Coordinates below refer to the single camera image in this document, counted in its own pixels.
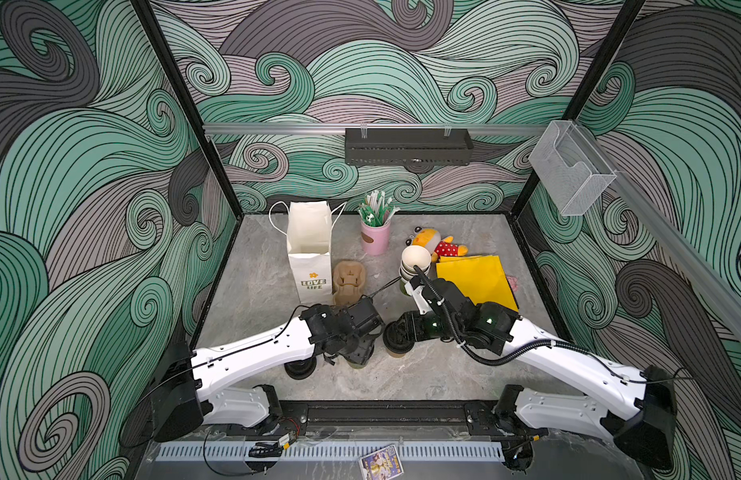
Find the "white cable tray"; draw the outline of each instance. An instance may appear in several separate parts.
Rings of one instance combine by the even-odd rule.
[[[381,450],[395,442],[353,441],[353,440],[299,440],[279,458],[278,462],[350,462],[361,456]],[[165,442],[160,444],[156,462],[197,462],[202,461],[203,442]],[[248,450],[255,442],[238,440],[208,442],[205,457],[216,462],[260,462],[260,458],[248,456]],[[441,462],[503,462],[504,455],[499,442],[459,442],[459,441],[406,441],[395,443],[397,455],[402,462],[428,460]]]

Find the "wrapped straw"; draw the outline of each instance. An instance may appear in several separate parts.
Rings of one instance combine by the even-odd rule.
[[[392,206],[392,199],[387,198],[387,193],[381,190],[373,190],[365,196],[365,203],[360,204],[357,211],[368,226],[383,226],[389,223],[392,216],[400,210],[399,206]]]

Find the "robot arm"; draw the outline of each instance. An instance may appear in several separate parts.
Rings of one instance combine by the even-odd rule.
[[[389,350],[404,353],[413,348],[414,342],[451,337],[444,326],[448,322],[443,321],[447,316],[455,321],[461,338],[461,344],[454,344],[502,356],[485,360],[488,364],[502,365],[502,359],[517,359],[584,392],[582,396],[562,396],[507,386],[497,409],[511,418],[514,427],[559,428],[597,436],[614,441],[627,455],[646,465],[671,466],[676,414],[672,384],[645,383],[646,378],[669,378],[666,372],[654,367],[641,372],[596,357],[513,310],[492,302],[475,306],[450,282],[434,280],[434,288],[428,292],[417,279],[414,277],[408,291],[419,310],[407,312],[387,325],[384,341]],[[431,294],[434,289],[442,293],[440,299]],[[346,307],[314,305],[267,332],[197,349],[179,360],[174,358],[155,374],[160,380],[183,370],[179,378],[169,377],[172,383],[164,387],[168,393],[163,397],[172,397],[162,409],[165,413],[161,415],[158,406],[154,408],[154,437],[158,441],[177,438],[202,423],[261,425],[278,402],[274,391],[265,387],[235,389],[234,383],[283,364],[290,376],[304,379],[314,370],[315,357],[320,354],[340,355],[364,365],[378,336],[371,332],[382,325],[369,297]],[[547,343],[529,347],[540,340]]]

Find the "white paper bag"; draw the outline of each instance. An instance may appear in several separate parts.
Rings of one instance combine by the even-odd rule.
[[[333,304],[333,280],[330,268],[330,233],[336,222],[330,222],[331,215],[346,203],[330,210],[326,201],[290,202],[288,209],[288,233],[280,230],[272,221],[272,209],[269,209],[269,223],[286,236],[288,260],[296,290],[301,303]]]

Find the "yellow paper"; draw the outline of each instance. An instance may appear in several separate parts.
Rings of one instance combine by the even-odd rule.
[[[518,311],[507,275],[498,256],[444,256],[437,264],[437,277],[453,282],[472,302],[496,302]]]
[[[441,256],[439,261],[441,264],[447,262],[455,262],[457,260],[466,260],[470,258],[480,258],[483,255],[472,255],[472,256]]]

